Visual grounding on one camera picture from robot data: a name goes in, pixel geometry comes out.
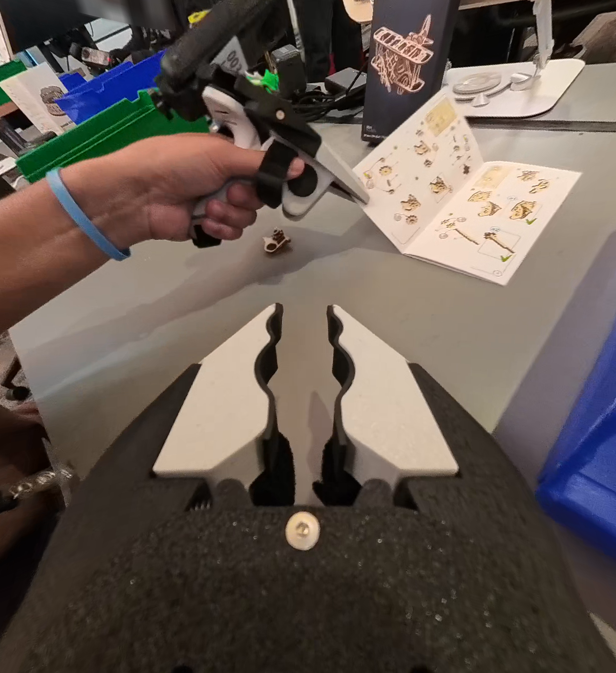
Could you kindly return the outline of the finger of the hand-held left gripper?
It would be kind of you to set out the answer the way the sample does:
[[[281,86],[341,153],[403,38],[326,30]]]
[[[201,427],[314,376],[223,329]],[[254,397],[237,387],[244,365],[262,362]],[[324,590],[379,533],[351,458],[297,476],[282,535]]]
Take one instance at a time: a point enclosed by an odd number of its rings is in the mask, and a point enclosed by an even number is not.
[[[314,205],[329,191],[336,189],[344,198],[366,205],[369,192],[354,170],[326,142],[321,142],[315,156],[300,150],[300,157],[306,166],[316,173],[316,186],[312,192],[300,198],[302,205]]]

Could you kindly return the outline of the white instruction booklet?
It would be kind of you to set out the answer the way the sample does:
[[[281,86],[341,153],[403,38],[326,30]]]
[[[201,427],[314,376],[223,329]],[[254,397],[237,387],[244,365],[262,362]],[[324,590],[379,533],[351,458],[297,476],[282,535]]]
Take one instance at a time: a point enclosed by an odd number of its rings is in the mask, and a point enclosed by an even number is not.
[[[581,177],[485,162],[447,88],[354,168],[363,213],[406,257],[506,285]]]

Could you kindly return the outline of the blue plastic bin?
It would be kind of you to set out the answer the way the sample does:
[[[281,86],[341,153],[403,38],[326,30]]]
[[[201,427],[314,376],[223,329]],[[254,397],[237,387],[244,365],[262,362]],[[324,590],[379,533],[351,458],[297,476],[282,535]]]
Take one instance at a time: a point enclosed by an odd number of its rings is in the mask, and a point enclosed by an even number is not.
[[[535,497],[557,524],[616,560],[616,318]]]
[[[124,61],[68,91],[55,103],[72,122],[80,124],[124,99],[134,101],[140,91],[155,87],[163,54],[161,51],[136,64]]]

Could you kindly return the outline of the dark grey device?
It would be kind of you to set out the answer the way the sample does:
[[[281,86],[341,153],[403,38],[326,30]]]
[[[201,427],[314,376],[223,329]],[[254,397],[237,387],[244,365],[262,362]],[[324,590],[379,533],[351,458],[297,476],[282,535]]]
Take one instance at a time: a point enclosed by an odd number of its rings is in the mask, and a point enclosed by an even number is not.
[[[282,98],[293,101],[307,90],[304,63],[299,49],[293,45],[276,48],[270,53],[272,71],[278,77]]]

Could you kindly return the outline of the wooden frame piece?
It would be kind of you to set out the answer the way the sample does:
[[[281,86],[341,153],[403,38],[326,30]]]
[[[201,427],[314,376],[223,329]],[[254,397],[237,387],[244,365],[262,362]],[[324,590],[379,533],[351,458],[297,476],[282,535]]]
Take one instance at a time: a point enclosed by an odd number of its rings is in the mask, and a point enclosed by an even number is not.
[[[262,243],[263,252],[270,256],[277,255],[290,248],[292,239],[287,236],[283,229],[276,227],[270,235],[262,237]]]

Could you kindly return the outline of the blue wristband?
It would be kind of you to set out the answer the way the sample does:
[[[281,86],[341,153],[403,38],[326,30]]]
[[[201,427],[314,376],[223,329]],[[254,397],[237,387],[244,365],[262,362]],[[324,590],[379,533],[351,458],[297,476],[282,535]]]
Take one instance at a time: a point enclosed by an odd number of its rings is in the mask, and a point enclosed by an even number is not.
[[[45,176],[46,183],[53,196],[76,227],[102,252],[114,261],[124,261],[130,257],[130,249],[120,249],[113,244],[88,218],[71,195],[60,175],[60,169],[54,168]]]

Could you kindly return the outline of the person's left hand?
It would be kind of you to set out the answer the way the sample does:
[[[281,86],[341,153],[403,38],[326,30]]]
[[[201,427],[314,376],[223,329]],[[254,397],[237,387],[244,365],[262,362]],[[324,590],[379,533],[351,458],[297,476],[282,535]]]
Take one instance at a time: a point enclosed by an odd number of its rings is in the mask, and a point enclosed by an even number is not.
[[[203,231],[239,239],[263,206],[252,181],[264,156],[223,137],[178,134],[70,165],[59,176],[95,231],[124,252],[148,240],[185,242],[201,199]]]

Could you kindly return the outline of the white printed leaflet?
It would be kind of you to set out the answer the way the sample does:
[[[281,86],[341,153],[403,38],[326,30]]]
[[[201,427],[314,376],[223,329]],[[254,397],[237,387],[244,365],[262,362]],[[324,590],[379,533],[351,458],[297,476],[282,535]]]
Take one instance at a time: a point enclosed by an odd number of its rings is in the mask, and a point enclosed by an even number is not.
[[[48,63],[41,63],[0,81],[0,88],[42,134],[61,135],[75,127],[58,101],[68,93]]]

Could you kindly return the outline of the grey power adapter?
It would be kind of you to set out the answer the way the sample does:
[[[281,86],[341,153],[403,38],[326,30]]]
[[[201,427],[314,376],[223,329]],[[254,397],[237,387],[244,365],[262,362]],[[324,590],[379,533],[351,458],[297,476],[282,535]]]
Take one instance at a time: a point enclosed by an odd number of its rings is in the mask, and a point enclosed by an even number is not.
[[[326,92],[335,96],[358,95],[365,90],[366,83],[366,72],[346,68],[327,76],[323,82],[323,87]]]

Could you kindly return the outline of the white rounded base plate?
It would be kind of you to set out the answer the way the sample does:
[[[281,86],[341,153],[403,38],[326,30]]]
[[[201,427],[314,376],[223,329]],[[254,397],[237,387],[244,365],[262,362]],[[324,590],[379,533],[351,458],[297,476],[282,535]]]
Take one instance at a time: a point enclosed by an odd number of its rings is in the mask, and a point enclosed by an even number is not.
[[[549,61],[537,74],[533,62],[451,68],[446,71],[443,84],[465,117],[530,118],[551,110],[585,65],[577,58],[556,59]],[[452,85],[456,81],[479,72],[499,72],[502,75],[500,86],[474,98],[457,97],[453,93]],[[521,89],[513,84],[513,80],[526,80],[534,74],[537,77],[529,87]]]

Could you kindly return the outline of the large black monitor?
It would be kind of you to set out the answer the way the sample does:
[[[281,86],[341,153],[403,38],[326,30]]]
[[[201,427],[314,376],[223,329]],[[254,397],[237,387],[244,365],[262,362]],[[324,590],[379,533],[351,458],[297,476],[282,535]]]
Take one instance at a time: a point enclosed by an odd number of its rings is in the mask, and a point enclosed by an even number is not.
[[[15,53],[98,19],[81,13],[76,1],[0,1],[0,13]]]

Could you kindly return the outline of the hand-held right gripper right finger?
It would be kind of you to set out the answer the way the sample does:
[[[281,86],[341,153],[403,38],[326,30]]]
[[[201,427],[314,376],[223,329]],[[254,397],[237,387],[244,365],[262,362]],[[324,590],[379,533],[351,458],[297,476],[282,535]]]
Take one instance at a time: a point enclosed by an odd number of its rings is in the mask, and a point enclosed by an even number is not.
[[[313,491],[352,505],[364,485],[393,494],[411,478],[455,477],[459,467],[410,362],[338,305],[327,309],[331,373],[340,385],[331,437]]]

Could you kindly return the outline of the person's left forearm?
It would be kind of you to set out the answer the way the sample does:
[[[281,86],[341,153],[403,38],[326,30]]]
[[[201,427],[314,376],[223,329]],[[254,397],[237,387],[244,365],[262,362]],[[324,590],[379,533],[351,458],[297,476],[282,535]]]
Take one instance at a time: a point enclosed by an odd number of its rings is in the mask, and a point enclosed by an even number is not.
[[[111,261],[46,180],[0,200],[0,333]]]

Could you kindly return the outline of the silver round disc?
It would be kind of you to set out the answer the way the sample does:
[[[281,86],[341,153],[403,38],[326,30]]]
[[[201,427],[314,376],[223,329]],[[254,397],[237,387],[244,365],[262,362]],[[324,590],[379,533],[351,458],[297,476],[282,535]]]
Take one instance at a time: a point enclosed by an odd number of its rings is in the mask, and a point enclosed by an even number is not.
[[[502,82],[499,72],[479,72],[465,76],[452,85],[452,91],[457,97],[474,98],[497,89]]]

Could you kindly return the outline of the black model kit box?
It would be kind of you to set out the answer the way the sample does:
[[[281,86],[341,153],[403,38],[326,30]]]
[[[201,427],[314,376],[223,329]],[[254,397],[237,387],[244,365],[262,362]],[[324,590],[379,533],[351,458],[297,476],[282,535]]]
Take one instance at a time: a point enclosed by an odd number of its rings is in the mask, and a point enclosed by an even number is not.
[[[377,145],[442,86],[459,1],[375,1],[361,139]]]

